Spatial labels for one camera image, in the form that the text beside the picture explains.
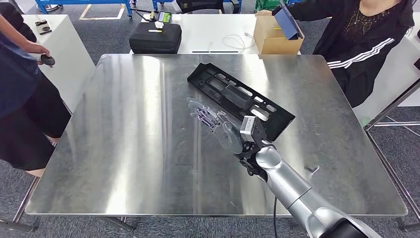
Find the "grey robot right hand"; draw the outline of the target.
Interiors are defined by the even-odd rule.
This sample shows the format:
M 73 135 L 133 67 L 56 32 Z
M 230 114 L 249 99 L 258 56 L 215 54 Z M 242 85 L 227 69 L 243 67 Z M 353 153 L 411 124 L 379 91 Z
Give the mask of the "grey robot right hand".
M 191 110 L 190 116 L 206 125 L 224 149 L 233 154 L 242 152 L 243 139 L 238 128 L 226 117 L 225 112 L 215 111 L 193 98 L 187 98 L 186 101 Z

